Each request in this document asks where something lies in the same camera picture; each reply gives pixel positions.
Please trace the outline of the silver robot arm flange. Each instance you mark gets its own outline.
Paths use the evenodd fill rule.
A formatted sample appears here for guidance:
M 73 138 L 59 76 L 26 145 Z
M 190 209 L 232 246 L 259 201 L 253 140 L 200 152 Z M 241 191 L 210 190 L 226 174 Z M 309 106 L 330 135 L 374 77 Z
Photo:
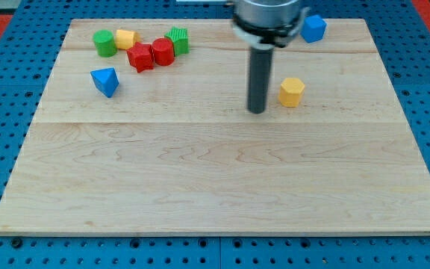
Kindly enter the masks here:
M 302 0 L 236 0 L 232 29 L 255 49 L 284 48 L 301 32 L 309 10 Z

